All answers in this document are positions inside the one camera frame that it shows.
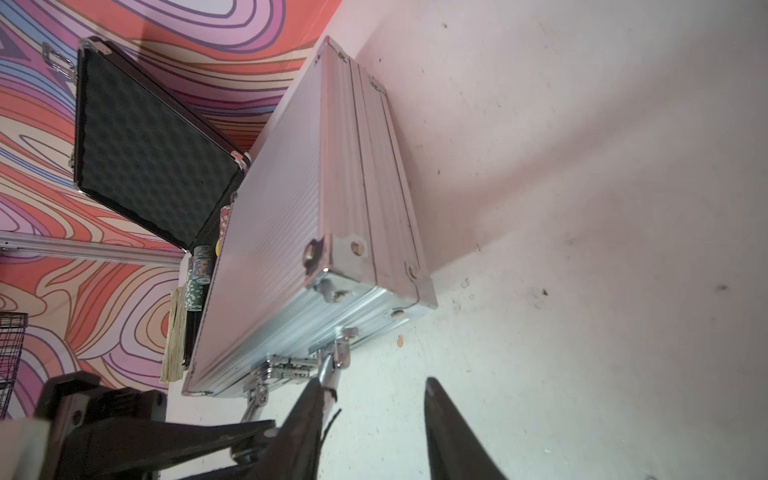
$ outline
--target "psychedelic wall mural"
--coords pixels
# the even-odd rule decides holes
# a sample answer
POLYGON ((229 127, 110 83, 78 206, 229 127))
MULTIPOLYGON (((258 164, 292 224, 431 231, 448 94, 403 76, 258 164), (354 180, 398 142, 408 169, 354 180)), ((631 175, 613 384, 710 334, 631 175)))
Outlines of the psychedelic wall mural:
MULTIPOLYGON (((0 230, 176 250, 72 187, 74 83, 43 42, 76 61, 99 35, 242 147, 256 140, 341 0, 0 0, 0 230)), ((168 268, 0 257, 0 310, 30 313, 9 410, 28 415, 49 376, 97 372, 109 386, 158 385, 168 268)))
POLYGON ((250 147, 341 0, 0 0, 0 230, 173 248, 72 188, 78 39, 119 44, 250 147))
POLYGON ((166 266, 0 257, 0 310, 29 314, 6 418, 31 415, 45 380, 85 370, 113 388, 160 384, 170 289, 166 266))

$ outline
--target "aluminum briefcase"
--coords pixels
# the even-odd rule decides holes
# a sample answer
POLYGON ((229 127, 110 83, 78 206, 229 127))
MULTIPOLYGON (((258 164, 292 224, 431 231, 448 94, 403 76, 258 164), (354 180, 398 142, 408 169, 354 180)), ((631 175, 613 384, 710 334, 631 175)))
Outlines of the aluminum briefcase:
POLYGON ((237 191, 183 391, 304 380, 436 304, 386 91, 326 38, 237 191))

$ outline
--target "black plastic part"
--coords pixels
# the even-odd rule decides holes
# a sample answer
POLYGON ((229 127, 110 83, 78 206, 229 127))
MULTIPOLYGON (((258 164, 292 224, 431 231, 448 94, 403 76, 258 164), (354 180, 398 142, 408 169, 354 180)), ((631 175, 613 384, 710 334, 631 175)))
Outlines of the black plastic part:
POLYGON ((232 445, 230 457, 240 465, 250 465, 259 458, 263 458, 267 449, 271 445, 270 441, 264 441, 259 437, 245 439, 237 445, 232 445))
POLYGON ((113 417, 131 417, 134 419, 165 421, 167 400, 164 393, 157 390, 140 392, 132 388, 119 390, 105 389, 103 392, 89 391, 91 396, 85 424, 113 417))
POLYGON ((74 393, 95 389, 100 384, 100 376, 83 371, 49 379, 40 391, 40 399, 35 407, 35 418, 53 422, 61 399, 74 393))
POLYGON ((243 150, 116 44, 78 50, 74 183, 184 250, 214 245, 243 150))
POLYGON ((111 418, 84 425, 68 437, 57 478, 140 475, 217 450, 275 427, 273 420, 200 426, 111 418))
POLYGON ((232 465, 212 472, 184 477, 183 480, 243 480, 247 478, 247 474, 251 470, 253 470, 253 465, 232 465))
POLYGON ((424 421, 432 480, 505 480, 435 378, 424 391, 424 421))
POLYGON ((323 387, 311 379, 248 480, 314 480, 323 430, 323 387))

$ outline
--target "case handle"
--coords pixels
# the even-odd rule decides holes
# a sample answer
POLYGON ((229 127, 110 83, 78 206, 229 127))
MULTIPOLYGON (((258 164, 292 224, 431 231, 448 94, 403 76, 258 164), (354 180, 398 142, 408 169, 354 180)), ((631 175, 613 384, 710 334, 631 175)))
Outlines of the case handle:
POLYGON ((46 41, 43 42, 42 54, 45 64, 56 70, 58 73, 64 75, 68 80, 77 81, 78 74, 74 70, 74 64, 72 64, 72 62, 69 61, 69 59, 64 55, 54 50, 53 47, 50 46, 46 41), (52 57, 56 57, 67 64, 68 68, 62 67, 59 63, 53 61, 52 57))

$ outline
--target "open black case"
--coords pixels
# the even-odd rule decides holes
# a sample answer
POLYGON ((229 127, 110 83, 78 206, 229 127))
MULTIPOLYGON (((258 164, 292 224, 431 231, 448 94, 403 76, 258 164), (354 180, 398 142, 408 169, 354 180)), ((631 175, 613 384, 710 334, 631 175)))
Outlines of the open black case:
POLYGON ((176 247, 214 245, 247 153, 111 41, 80 40, 76 78, 76 188, 176 247))

